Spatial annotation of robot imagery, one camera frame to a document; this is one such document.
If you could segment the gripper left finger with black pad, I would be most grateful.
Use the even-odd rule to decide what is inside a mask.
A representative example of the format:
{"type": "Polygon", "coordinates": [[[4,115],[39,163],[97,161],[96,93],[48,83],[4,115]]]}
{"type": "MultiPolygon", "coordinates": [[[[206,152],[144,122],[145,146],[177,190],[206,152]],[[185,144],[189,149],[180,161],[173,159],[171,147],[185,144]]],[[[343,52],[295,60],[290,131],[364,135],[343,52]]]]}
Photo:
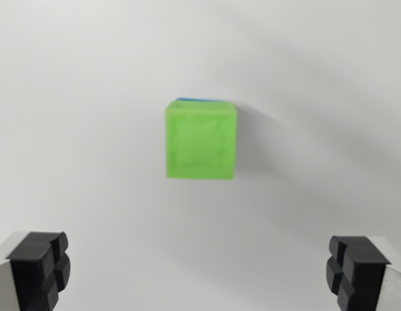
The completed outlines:
{"type": "Polygon", "coordinates": [[[65,232],[16,231],[0,245],[0,311],[54,310],[71,262],[65,232]]]}

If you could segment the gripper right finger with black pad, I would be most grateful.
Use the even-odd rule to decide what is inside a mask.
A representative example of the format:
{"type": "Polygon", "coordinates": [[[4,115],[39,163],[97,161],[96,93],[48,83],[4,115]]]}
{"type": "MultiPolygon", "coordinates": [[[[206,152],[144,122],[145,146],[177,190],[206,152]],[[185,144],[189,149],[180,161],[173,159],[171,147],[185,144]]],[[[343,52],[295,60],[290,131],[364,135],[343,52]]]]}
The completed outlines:
{"type": "Polygon", "coordinates": [[[401,255],[383,237],[332,236],[329,290],[344,311],[401,310],[401,255]]]}

